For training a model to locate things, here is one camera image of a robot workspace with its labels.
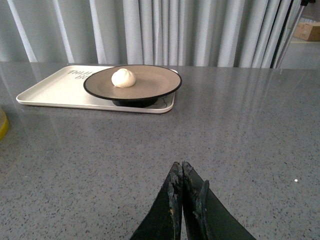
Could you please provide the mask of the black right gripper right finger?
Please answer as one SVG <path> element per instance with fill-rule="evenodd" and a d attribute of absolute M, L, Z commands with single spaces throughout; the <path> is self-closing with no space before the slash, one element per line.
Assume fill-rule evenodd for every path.
<path fill-rule="evenodd" d="M 182 163 L 182 207 L 189 240 L 253 240 L 186 161 Z"/>

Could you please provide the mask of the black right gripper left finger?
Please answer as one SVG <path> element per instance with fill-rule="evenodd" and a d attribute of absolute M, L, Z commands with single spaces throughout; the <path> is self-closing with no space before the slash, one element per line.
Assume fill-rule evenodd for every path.
<path fill-rule="evenodd" d="M 183 203 L 183 169 L 174 162 L 149 212 L 130 237 L 132 240 L 179 240 Z"/>

